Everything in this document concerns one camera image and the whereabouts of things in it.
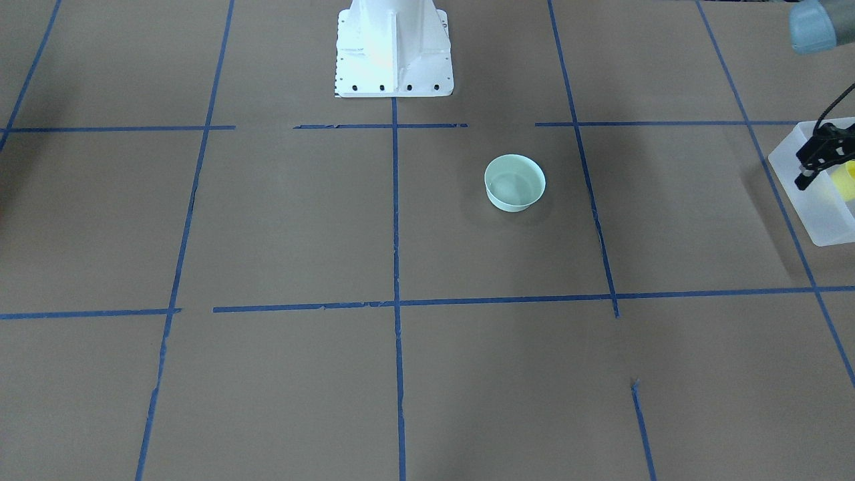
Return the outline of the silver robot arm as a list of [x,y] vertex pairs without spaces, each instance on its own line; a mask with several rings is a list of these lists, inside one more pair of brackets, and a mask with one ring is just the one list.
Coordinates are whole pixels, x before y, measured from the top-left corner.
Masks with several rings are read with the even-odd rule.
[[[831,51],[853,43],[854,5],[852,1],[800,1],[789,13],[793,49],[800,55]],[[800,173],[794,180],[804,191],[821,173],[853,161],[853,125],[837,127],[828,116],[853,92],[847,86],[816,119],[810,137],[796,152]]]

